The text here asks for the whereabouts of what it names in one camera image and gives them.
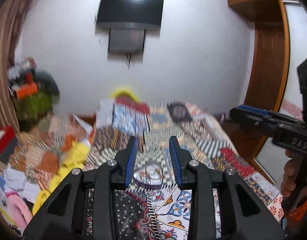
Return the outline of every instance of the yellow cloth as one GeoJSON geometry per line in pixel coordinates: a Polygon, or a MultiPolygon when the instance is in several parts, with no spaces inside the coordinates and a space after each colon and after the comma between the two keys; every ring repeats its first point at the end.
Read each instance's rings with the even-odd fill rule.
{"type": "Polygon", "coordinates": [[[37,213],[42,204],[72,169],[83,168],[83,163],[87,158],[88,152],[89,147],[82,143],[72,142],[72,147],[65,153],[66,157],[64,162],[61,164],[57,174],[50,180],[49,191],[41,190],[37,195],[36,201],[32,208],[33,215],[37,213]]]}

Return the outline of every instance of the brown curtain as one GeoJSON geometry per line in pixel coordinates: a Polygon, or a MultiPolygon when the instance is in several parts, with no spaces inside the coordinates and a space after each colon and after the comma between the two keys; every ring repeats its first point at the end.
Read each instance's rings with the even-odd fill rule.
{"type": "Polygon", "coordinates": [[[0,8],[0,126],[19,124],[8,92],[7,69],[14,64],[15,47],[32,0],[6,0],[0,8]]]}

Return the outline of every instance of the orange box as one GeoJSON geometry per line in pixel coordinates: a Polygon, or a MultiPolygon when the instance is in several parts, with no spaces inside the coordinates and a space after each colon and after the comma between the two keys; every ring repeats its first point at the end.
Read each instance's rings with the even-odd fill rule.
{"type": "Polygon", "coordinates": [[[32,94],[38,93],[37,84],[32,82],[30,84],[22,85],[17,91],[17,98],[22,99],[32,94]]]}

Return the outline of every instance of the patchwork bedspread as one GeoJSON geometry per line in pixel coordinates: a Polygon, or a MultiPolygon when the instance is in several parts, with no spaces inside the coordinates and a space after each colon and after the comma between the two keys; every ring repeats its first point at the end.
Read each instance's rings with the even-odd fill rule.
{"type": "MultiPolygon", "coordinates": [[[[84,165],[95,169],[126,148],[128,138],[139,144],[135,168],[155,161],[162,166],[163,187],[145,190],[131,183],[128,191],[116,191],[117,220],[121,239],[186,240],[191,191],[175,184],[169,156],[169,138],[175,135],[180,147],[211,169],[233,168],[280,220],[282,195],[260,173],[244,161],[216,119],[195,105],[182,102],[136,104],[105,99],[96,112],[95,140],[84,165]]],[[[92,206],[93,190],[89,203],[92,206]]],[[[217,190],[214,190],[216,236],[221,236],[217,190]]],[[[92,208],[87,210],[87,235],[92,238],[92,208]]]]}

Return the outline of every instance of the orange sleeve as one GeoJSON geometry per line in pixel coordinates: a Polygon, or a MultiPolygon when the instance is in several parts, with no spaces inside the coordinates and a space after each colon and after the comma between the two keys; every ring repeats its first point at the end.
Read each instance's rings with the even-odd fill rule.
{"type": "Polygon", "coordinates": [[[297,227],[306,210],[307,210],[307,201],[302,206],[296,208],[293,212],[289,213],[286,216],[288,225],[291,228],[297,227]]]}

